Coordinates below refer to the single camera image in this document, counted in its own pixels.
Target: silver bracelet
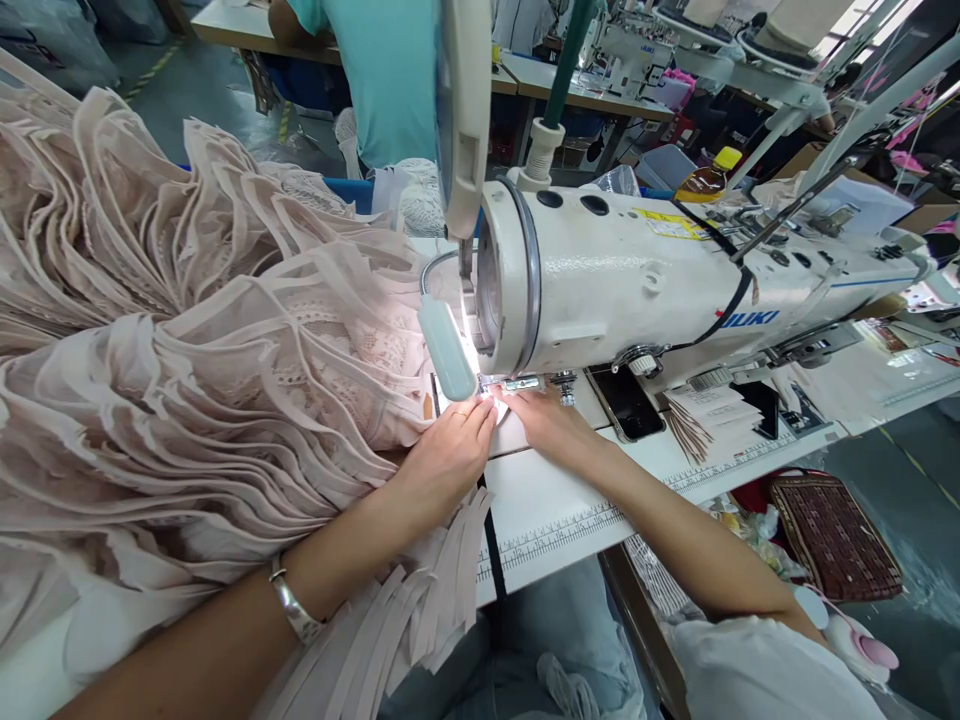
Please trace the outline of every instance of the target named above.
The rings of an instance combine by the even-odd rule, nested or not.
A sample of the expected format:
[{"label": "silver bracelet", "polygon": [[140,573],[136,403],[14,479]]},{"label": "silver bracelet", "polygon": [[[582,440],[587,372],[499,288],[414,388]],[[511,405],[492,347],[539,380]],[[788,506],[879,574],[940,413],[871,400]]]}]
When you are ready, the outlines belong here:
[{"label": "silver bracelet", "polygon": [[286,574],[287,569],[280,565],[280,555],[277,554],[270,564],[270,584],[277,591],[277,597],[280,598],[280,605],[283,606],[283,612],[287,616],[290,627],[293,628],[301,643],[310,645],[320,635],[325,624],[314,620],[310,617],[310,613],[303,609],[303,605],[294,597],[283,577]]}]

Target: person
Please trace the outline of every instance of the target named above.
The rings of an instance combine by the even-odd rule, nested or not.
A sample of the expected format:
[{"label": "person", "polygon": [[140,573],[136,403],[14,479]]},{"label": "person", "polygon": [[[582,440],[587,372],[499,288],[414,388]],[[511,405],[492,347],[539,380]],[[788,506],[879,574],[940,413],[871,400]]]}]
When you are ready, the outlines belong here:
[{"label": "person", "polygon": [[268,18],[283,47],[319,50],[335,37],[368,168],[436,161],[435,2],[273,0]]},{"label": "person", "polygon": [[[837,125],[833,120],[831,103],[853,86],[857,78],[860,77],[862,67],[860,63],[850,63],[847,65],[842,73],[827,83],[823,90],[814,96],[813,104],[807,108],[803,116],[788,126],[788,129],[784,131],[784,135],[792,133],[801,123],[811,130],[819,130],[825,135],[833,135],[837,129]],[[768,118],[765,123],[767,129],[772,128],[787,112],[789,112],[789,109],[781,108]]]},{"label": "person", "polygon": [[520,55],[532,56],[557,22],[550,0],[496,0],[491,9],[493,42]]},{"label": "person", "polygon": [[[773,178],[780,168],[800,152],[807,143],[818,140],[824,135],[833,135],[836,132],[837,126],[833,120],[833,109],[830,104],[853,86],[860,77],[861,69],[860,63],[850,63],[842,73],[827,83],[822,90],[816,91],[813,103],[803,113],[787,123],[782,136],[773,143],[761,160],[762,172],[759,175],[758,184]],[[747,145],[748,151],[753,152],[767,137],[769,131],[776,127],[778,123],[784,121],[792,112],[793,110],[789,107],[781,107],[768,117],[764,126],[750,138]]]},{"label": "person", "polygon": [[[748,26],[754,31],[758,31],[766,22],[767,14],[758,12],[750,19]],[[744,62],[747,59],[747,54],[739,43],[719,48],[716,55],[717,57],[728,58],[735,63]],[[727,112],[714,107],[714,101],[724,87],[725,85],[718,80],[711,80],[706,77],[697,78],[693,95],[683,109],[683,115],[693,120],[700,131],[690,149],[692,157],[699,156],[701,148],[713,145],[723,131]]]},{"label": "person", "polygon": [[[710,622],[682,624],[672,637],[691,717],[883,717],[790,586],[746,544],[591,430],[575,408],[562,407],[555,391],[496,394],[534,450],[616,503],[706,613]],[[489,399],[451,405],[390,482],[284,553],[288,585],[308,613],[331,616],[378,567],[450,515],[483,472],[495,424]],[[572,570],[573,577],[568,569],[507,598],[499,654],[472,652],[475,662],[461,662],[461,650],[482,640],[471,631],[442,677],[425,685],[429,674],[415,669],[381,717],[641,717],[633,660],[618,643],[623,634],[596,560]],[[248,715],[298,642],[269,572],[251,574],[166,629],[56,717]],[[511,603],[527,590],[542,591],[539,607]],[[413,708],[408,715],[404,705]]]}]

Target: hand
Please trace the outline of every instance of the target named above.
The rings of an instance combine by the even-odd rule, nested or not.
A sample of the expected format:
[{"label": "hand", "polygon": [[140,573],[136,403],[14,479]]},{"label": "hand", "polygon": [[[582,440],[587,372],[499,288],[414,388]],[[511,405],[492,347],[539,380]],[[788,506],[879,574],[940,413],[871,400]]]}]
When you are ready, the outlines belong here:
[{"label": "hand", "polygon": [[496,426],[492,399],[453,403],[410,451],[388,486],[403,488],[422,531],[444,522],[480,478]]},{"label": "hand", "polygon": [[508,395],[497,386],[493,392],[520,418],[530,447],[578,475],[584,474],[584,462],[595,460],[596,453],[610,446],[576,408],[560,404],[560,393],[553,385],[545,393],[526,391]]}]

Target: floor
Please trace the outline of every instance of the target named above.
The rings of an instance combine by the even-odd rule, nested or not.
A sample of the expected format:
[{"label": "floor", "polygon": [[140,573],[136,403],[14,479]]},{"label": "floor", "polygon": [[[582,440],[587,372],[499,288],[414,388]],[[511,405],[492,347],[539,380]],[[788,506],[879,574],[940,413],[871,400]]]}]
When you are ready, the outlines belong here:
[{"label": "floor", "polygon": [[[235,134],[259,159],[345,177],[331,122],[288,110],[284,124],[282,108],[259,115],[244,66],[230,50],[197,40],[172,47],[114,43],[107,51],[123,75],[122,96],[165,59],[129,103],[174,162],[189,161],[182,119],[196,117]],[[304,143],[301,132],[315,143]],[[900,656],[891,681],[898,693],[940,718],[960,719],[960,508],[934,482],[960,498],[960,426],[927,408],[887,431],[890,439],[873,431],[811,460],[847,482],[903,568],[901,596],[849,611]]]}]

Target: window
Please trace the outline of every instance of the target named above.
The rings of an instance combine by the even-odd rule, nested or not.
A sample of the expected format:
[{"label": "window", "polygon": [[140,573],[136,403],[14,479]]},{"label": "window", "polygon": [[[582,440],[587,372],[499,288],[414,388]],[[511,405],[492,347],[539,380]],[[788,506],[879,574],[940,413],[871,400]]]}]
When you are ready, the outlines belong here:
[{"label": "window", "polygon": [[[873,42],[856,58],[857,62],[863,62],[877,47],[888,37],[893,35],[900,25],[910,16],[910,13],[923,0],[904,0],[900,6],[890,15],[889,18],[880,26],[880,30],[873,38]],[[825,58],[832,53],[841,42],[849,38],[856,30],[862,26],[866,18],[878,10],[883,4],[883,0],[854,0],[853,4],[847,8],[833,30],[817,46],[814,54],[817,57]]]}]

